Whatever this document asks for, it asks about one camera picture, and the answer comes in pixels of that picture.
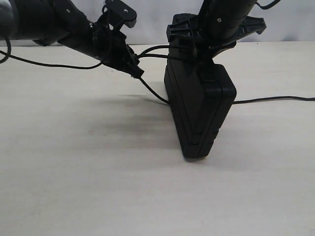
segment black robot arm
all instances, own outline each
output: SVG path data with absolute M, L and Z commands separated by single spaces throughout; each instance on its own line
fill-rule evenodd
M 141 78 L 139 60 L 120 32 L 132 28 L 137 14 L 120 0 L 107 0 L 95 23 L 71 0 L 0 0 L 2 38 L 33 40 L 41 46 L 59 42 L 104 65 Z

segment white tabletop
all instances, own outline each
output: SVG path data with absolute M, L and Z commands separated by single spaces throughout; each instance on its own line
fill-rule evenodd
M 311 97 L 314 52 L 315 42 L 240 43 L 216 62 L 237 100 Z M 13 54 L 96 63 L 64 47 Z M 165 65 L 141 63 L 164 97 Z M 1 236 L 315 235 L 315 103 L 235 105 L 209 157 L 192 164 L 169 107 L 129 75 L 11 59 L 0 75 Z

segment black case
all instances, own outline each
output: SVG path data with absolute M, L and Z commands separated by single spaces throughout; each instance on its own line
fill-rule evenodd
M 187 57 L 179 49 L 169 54 Z M 185 159 L 205 158 L 236 97 L 234 84 L 211 59 L 203 66 L 169 59 L 164 82 Z

